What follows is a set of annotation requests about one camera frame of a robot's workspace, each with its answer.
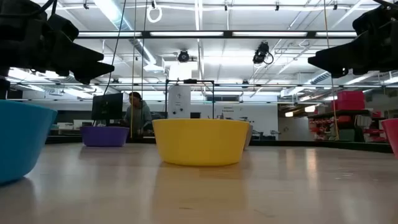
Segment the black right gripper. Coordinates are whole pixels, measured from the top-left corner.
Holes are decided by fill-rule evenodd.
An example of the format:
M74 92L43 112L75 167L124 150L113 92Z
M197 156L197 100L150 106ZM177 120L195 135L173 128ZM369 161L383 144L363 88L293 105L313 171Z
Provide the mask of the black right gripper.
M353 29L357 34L353 40L319 50L308 63L331 73L332 78L350 70L355 75L397 70L397 20L358 18Z

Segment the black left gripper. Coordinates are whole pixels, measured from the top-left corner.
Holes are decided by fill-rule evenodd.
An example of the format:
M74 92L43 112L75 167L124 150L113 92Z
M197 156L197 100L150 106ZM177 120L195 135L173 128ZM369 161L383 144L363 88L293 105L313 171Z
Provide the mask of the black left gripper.
M74 43L75 26L46 8L57 6L47 1L43 6L33 1L1 1L1 71L11 67L68 75L90 84L92 79L111 73L114 66L100 62L104 55Z

